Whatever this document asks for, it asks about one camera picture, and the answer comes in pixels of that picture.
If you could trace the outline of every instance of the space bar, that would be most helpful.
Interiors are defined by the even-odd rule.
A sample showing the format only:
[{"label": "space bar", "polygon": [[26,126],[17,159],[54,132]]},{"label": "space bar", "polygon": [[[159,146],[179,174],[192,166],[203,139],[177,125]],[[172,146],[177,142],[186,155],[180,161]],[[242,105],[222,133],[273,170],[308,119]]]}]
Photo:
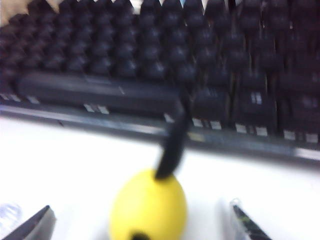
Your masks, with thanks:
[{"label": "space bar", "polygon": [[40,103],[96,104],[171,116],[182,110],[179,88],[114,77],[33,71],[20,77],[17,89]]}]

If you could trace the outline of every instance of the yellow object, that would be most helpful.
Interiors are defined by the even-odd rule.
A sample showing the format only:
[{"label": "yellow object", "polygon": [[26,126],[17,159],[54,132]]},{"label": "yellow object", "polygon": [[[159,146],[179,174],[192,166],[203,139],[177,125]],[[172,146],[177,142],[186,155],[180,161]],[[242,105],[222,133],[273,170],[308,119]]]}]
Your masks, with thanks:
[{"label": "yellow object", "polygon": [[187,220],[184,191],[174,175],[155,180],[155,170],[135,175],[116,197],[111,211],[111,240],[179,240]]}]

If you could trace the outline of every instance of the desk surface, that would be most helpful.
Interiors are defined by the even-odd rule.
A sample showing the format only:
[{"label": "desk surface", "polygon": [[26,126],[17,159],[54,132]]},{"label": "desk surface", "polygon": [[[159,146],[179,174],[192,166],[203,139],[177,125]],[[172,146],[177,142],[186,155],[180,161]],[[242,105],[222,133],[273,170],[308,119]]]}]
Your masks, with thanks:
[{"label": "desk surface", "polygon": [[[156,143],[0,117],[0,203],[27,218],[49,204],[52,240],[108,240],[117,191],[157,165]],[[229,202],[274,240],[318,240],[320,166],[187,149],[176,176],[188,202],[183,240],[228,240]]]}]

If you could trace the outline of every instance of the black keyboard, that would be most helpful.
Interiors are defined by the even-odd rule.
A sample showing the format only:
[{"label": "black keyboard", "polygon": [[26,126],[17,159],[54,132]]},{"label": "black keyboard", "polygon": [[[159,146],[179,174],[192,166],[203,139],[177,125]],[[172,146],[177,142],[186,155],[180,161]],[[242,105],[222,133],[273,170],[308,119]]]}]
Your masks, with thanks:
[{"label": "black keyboard", "polygon": [[316,0],[34,0],[0,29],[0,113],[320,160]]}]

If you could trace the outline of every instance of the keyboard frame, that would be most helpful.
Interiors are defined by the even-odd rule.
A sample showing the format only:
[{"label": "keyboard frame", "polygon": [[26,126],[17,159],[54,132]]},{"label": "keyboard frame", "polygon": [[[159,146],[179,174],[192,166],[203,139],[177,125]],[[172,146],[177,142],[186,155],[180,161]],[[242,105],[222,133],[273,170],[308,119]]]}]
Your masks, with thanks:
[{"label": "keyboard frame", "polygon": [[[0,100],[0,116],[37,120],[60,127],[76,127],[126,135],[134,139],[161,141],[170,123],[164,120],[125,114],[87,112],[74,107]],[[320,165],[320,145],[290,141],[278,136],[255,136],[230,129],[213,130],[191,125],[187,146],[209,152],[236,153],[276,160],[298,160]]]}]

